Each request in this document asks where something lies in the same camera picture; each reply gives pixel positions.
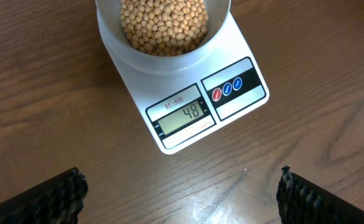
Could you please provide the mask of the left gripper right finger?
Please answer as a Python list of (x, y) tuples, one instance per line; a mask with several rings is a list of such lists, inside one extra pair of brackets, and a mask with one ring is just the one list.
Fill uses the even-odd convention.
[(364, 224), (364, 211), (282, 168), (276, 194), (282, 224)]

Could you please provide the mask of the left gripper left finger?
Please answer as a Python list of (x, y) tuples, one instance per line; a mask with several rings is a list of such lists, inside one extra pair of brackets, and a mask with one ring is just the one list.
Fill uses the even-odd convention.
[(1, 202), (0, 223), (77, 223), (87, 192), (85, 176), (74, 167)]

